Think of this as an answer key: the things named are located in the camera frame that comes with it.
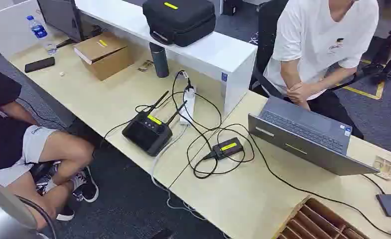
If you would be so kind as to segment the person's left hand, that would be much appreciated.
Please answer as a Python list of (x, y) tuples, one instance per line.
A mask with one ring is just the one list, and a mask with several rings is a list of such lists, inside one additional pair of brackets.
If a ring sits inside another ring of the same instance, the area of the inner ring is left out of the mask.
[(297, 83), (287, 90), (287, 96), (295, 104), (303, 104), (307, 102), (307, 99), (313, 94), (308, 84)]

